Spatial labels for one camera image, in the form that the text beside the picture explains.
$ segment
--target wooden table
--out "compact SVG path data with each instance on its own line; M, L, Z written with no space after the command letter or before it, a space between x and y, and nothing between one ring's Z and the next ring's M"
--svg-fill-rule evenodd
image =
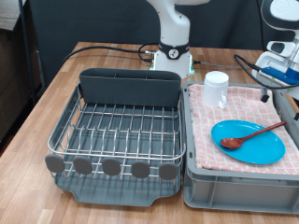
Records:
M78 43L76 49L103 45ZM138 49L134 45L107 45ZM193 58L206 63L236 65L235 53L255 62L259 50L191 49ZM78 75L90 67L149 69L136 54L93 49L69 59L0 159L0 223L299 223L296 215L192 209L183 201L182 190L158 199L153 206L129 207L86 204L75 201L70 192L58 189L44 158L50 153L47 141L78 83ZM197 64L196 74L185 80L203 81L205 74L221 70L231 82L253 83L241 69Z

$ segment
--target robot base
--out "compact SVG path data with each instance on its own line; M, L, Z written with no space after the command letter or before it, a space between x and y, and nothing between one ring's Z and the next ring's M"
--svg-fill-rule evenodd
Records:
M153 64L150 70L174 72L180 75L183 79L194 75L192 55L187 52L181 55L178 60L169 60L163 52L158 50L154 55Z

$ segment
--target wire rack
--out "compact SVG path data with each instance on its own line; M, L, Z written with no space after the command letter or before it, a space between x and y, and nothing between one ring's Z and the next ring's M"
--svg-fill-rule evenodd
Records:
M135 181L132 165L139 161L143 162L142 167L149 168L149 173L143 176L148 183L152 178L159 178L160 183L168 180L176 185L175 176L165 178L163 173L173 172L174 167L179 173L185 152L181 147L179 108L85 104L79 96L63 131L53 144L55 130L49 139L49 148L56 157L63 159L63 170L50 169L53 176L53 173L61 172L65 178L76 174L77 178L103 176L120 181L130 176ZM74 163L78 158L86 161L80 169ZM111 175L103 166L105 160L116 162L120 170Z

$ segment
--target wall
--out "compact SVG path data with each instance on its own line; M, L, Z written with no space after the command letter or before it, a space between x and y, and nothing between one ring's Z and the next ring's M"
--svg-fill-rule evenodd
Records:
M35 52L36 36L29 6L26 7L36 87L40 84ZM18 20L13 31L0 29L0 142L31 98L25 47Z
M31 6L47 85L79 41L145 44L160 39L158 15L146 0L31 0ZM191 20L191 46L262 47L255 0L211 0L178 10ZM263 27L265 43L292 39Z

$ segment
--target wooden spoon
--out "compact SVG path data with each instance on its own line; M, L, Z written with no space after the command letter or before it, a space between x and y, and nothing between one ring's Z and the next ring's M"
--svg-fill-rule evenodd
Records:
M285 125L286 123L287 123L286 121L282 121L280 123L277 123L277 124L275 124L273 126L264 128L264 129L258 131L257 133L253 133L253 134L251 134L251 135L249 135L247 137L244 137L244 138L224 138L224 139L221 140L221 145L223 147L227 147L229 149L240 148L240 147L242 147L243 142L246 141L246 140L248 140L248 139L250 139L251 137L254 137L254 136L256 136L256 135L258 135L260 133L265 133L265 132L268 132L270 130L276 129L276 128L280 127L280 126Z

